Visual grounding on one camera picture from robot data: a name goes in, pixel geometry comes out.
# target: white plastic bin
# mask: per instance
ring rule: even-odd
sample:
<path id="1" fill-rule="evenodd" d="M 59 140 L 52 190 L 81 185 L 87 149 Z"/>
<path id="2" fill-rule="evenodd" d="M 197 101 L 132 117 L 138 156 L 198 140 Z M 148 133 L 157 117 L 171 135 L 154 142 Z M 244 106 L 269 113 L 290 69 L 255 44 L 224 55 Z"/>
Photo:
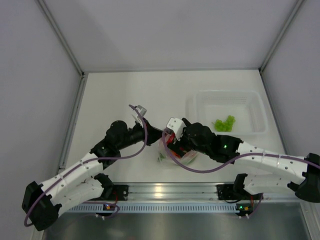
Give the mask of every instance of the white plastic bin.
<path id="1" fill-rule="evenodd" d="M 268 131 L 266 111 L 255 91 L 204 90 L 195 96 L 197 120 L 220 135 L 256 135 Z M 231 132 L 216 132 L 214 122 L 235 117 Z"/>

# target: metal floor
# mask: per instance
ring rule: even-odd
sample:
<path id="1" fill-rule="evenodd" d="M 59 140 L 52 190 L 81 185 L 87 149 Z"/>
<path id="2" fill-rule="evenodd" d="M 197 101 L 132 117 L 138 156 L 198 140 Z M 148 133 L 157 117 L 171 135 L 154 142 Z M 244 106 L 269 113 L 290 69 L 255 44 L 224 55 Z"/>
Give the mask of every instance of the metal floor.
<path id="1" fill-rule="evenodd" d="M 80 218 L 66 213 L 44 240 L 309 240 L 300 204 L 264 203 L 251 219 L 227 213 L 123 213 Z"/>

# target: clear plastic container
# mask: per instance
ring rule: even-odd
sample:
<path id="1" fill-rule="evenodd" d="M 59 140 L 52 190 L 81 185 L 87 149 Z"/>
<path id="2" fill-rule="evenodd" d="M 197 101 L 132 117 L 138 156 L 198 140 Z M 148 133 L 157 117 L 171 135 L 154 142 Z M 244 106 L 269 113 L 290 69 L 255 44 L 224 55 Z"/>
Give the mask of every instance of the clear plastic container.
<path id="1" fill-rule="evenodd" d="M 204 90 L 195 96 L 197 121 L 219 135 L 258 135 L 268 131 L 266 111 L 255 91 Z M 235 117 L 231 132 L 217 132 L 214 123 Z"/>
<path id="2" fill-rule="evenodd" d="M 165 136 L 165 142 L 168 141 L 168 139 L 170 138 L 171 135 L 166 134 Z M 179 160 L 180 163 L 182 163 L 183 165 L 189 165 L 191 164 L 197 157 L 198 152 L 196 151 L 189 151 L 187 152 L 183 157 L 179 157 L 177 156 L 173 151 L 171 151 L 173 153 L 173 155 L 175 155 L 175 159 Z M 167 151 L 165 150 L 164 144 L 162 139 L 159 140 L 159 144 L 158 144 L 158 158 L 157 158 L 158 163 L 160 163 L 161 165 L 165 166 L 165 167 L 179 167 L 168 155 Z"/>

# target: bunch of grapes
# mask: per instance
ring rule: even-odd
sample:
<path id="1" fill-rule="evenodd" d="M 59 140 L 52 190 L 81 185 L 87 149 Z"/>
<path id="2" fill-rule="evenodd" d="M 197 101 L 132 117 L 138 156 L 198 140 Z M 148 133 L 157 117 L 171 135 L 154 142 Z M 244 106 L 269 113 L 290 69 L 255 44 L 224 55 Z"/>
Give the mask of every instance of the bunch of grapes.
<path id="1" fill-rule="evenodd" d="M 225 122 L 217 119 L 212 124 L 214 125 L 214 128 L 217 132 L 231 132 L 235 121 L 236 121 L 235 117 L 229 115 Z"/>

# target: white table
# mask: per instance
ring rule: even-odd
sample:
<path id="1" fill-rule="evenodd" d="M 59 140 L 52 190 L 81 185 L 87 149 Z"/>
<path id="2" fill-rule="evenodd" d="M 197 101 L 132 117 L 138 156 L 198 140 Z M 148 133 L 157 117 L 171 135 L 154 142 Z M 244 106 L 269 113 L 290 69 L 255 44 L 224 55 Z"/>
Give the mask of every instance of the white table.
<path id="1" fill-rule="evenodd" d="M 268 132 L 257 136 L 237 136 L 261 148 L 284 153 L 276 123 L 258 70 L 150 71 L 90 73 L 79 110 L 67 158 L 69 167 L 102 140 L 116 120 L 134 125 L 128 104 L 147 108 L 145 118 L 163 129 L 170 117 L 196 121 L 194 95 L 199 90 L 252 90 L 260 94 L 268 120 Z M 139 150 L 138 143 L 121 151 L 122 156 Z M 118 160 L 105 170 L 115 183 L 196 183 L 233 182 L 238 173 L 254 169 L 229 165 L 218 172 L 198 174 L 178 166 L 165 168 L 157 162 L 158 143 L 146 147 L 137 157 Z M 207 170 L 220 164 L 200 155 L 189 166 Z"/>

